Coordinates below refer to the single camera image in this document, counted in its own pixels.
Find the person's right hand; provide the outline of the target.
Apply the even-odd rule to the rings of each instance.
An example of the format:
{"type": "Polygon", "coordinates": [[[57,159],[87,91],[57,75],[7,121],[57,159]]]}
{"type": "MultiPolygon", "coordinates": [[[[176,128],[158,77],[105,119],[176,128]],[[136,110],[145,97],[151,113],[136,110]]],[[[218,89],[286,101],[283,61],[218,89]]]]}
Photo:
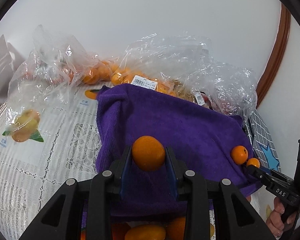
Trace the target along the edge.
{"type": "Polygon", "coordinates": [[[271,233],[276,238],[280,238],[285,231],[293,227],[296,218],[296,212],[290,215],[285,222],[282,221],[281,216],[285,213],[285,207],[278,197],[274,198],[274,210],[271,211],[266,220],[266,225],[271,233]]]}

